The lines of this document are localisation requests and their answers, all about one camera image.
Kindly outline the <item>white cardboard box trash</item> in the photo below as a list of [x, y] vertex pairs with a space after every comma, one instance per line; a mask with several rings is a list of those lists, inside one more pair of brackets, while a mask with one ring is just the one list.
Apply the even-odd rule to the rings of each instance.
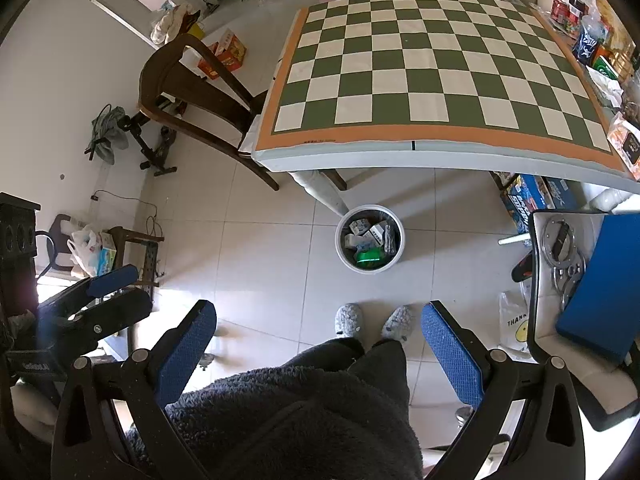
[[363, 236], [371, 229], [371, 223], [366, 218], [360, 218], [349, 222], [349, 229], [356, 236]]

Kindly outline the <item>blue seat cushion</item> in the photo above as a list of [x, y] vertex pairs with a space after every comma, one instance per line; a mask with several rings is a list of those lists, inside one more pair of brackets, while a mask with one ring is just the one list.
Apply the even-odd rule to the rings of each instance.
[[602, 358], [623, 363], [639, 335], [639, 216], [603, 219], [584, 277], [556, 332]]

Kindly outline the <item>blue snack carton box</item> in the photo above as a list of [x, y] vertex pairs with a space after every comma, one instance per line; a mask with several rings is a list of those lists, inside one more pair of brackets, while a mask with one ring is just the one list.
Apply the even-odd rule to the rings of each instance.
[[565, 180], [530, 174], [518, 174], [500, 192], [500, 198], [518, 234], [528, 232], [529, 216], [536, 210], [578, 208], [576, 197]]

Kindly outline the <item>left grey fluffy slipper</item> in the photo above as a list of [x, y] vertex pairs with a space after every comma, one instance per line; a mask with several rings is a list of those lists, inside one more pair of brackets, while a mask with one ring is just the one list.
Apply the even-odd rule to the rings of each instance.
[[335, 320], [335, 335], [338, 338], [360, 340], [363, 333], [363, 313], [359, 304], [343, 304], [338, 308]]

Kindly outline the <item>white table leg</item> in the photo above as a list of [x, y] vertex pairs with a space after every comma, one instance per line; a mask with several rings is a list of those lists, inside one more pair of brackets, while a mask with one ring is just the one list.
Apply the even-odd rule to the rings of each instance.
[[334, 214], [343, 217], [348, 213], [348, 207], [338, 192], [338, 188], [321, 171], [292, 171], [290, 176], [307, 194]]

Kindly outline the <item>orange red carton box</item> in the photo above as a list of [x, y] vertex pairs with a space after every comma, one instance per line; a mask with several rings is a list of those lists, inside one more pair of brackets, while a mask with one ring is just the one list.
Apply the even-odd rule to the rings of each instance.
[[[226, 29], [220, 39], [209, 46], [209, 50], [228, 68], [229, 72], [240, 68], [246, 55], [246, 47], [231, 29]], [[204, 58], [198, 62], [198, 69], [211, 80], [218, 78], [216, 70]]]

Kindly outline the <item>white round trash bin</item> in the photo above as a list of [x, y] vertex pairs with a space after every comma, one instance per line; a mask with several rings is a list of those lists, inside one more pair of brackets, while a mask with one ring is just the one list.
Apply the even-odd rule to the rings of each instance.
[[[349, 222], [360, 218], [368, 219], [371, 226], [383, 220], [387, 221], [383, 245], [379, 245], [369, 231], [363, 236], [356, 236], [350, 232]], [[350, 210], [340, 219], [335, 230], [334, 244], [337, 257], [350, 270], [363, 275], [378, 274], [400, 261], [406, 247], [406, 231], [398, 215], [390, 209], [381, 205], [363, 205]], [[374, 269], [358, 268], [354, 259], [356, 252], [372, 247], [384, 249], [388, 257], [386, 265]]]

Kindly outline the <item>green plastic wrapper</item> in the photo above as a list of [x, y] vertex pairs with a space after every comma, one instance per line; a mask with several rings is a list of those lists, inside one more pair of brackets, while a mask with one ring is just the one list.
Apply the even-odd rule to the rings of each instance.
[[388, 257], [382, 247], [372, 247], [356, 252], [354, 259], [358, 268], [374, 269], [385, 266]]

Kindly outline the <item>black exercise bike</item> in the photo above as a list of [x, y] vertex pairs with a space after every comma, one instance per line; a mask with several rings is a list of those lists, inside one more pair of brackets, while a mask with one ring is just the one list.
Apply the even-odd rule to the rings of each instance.
[[177, 131], [163, 126], [160, 128], [160, 143], [157, 144], [156, 148], [151, 148], [142, 138], [142, 127], [150, 121], [151, 119], [149, 117], [139, 112], [132, 117], [128, 115], [122, 116], [122, 118], [119, 118], [117, 121], [117, 125], [120, 130], [130, 133], [140, 146], [141, 153], [145, 157], [145, 162], [140, 164], [141, 170], [154, 168], [155, 177], [160, 177], [164, 174], [174, 174], [178, 168], [167, 167], [165, 162], [169, 155], [170, 148], [176, 142]]

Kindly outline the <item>dark wooden chair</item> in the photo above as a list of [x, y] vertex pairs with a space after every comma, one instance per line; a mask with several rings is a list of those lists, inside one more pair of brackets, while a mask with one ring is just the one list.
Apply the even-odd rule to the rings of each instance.
[[[198, 52], [201, 59], [213, 67], [218, 76], [228, 84], [235, 96], [229, 96], [184, 66], [181, 59], [184, 51], [188, 49]], [[190, 136], [234, 159], [263, 180], [273, 191], [279, 189], [278, 182], [270, 176], [266, 168], [255, 162], [252, 156], [243, 153], [237, 146], [222, 140], [219, 136], [162, 110], [162, 96], [170, 96], [223, 119], [238, 130], [242, 139], [247, 137], [255, 119], [262, 114], [267, 93], [262, 92], [257, 96], [251, 94], [198, 38], [182, 34], [157, 49], [146, 61], [139, 78], [140, 110], [154, 122]]]

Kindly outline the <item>green white checkered tablecloth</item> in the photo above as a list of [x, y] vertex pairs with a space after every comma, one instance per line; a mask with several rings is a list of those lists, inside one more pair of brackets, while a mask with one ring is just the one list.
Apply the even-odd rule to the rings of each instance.
[[627, 175], [568, 47], [503, 0], [333, 0], [297, 13], [256, 151], [375, 142]]

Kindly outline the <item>black red shoe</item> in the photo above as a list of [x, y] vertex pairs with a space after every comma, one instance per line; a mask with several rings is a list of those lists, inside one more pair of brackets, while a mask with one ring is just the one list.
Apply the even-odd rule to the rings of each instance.
[[533, 275], [534, 255], [529, 252], [511, 271], [511, 278], [514, 283], [521, 283]]

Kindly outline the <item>right grey fluffy slipper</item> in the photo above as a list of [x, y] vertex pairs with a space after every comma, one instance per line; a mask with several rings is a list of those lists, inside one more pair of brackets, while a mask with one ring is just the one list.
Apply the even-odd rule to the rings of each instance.
[[401, 306], [388, 317], [381, 330], [381, 338], [405, 344], [413, 331], [414, 312], [410, 306]]

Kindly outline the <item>black fluffy trouser legs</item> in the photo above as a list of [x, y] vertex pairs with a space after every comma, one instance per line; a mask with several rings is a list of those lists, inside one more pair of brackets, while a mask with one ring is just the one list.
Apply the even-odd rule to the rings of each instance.
[[166, 413], [214, 479], [420, 479], [402, 344], [336, 338], [183, 394]]

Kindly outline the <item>white smiley plastic bag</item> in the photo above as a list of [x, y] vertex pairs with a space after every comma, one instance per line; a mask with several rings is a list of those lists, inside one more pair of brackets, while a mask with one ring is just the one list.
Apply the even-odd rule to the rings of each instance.
[[528, 307], [515, 292], [499, 295], [500, 344], [508, 350], [527, 353]]

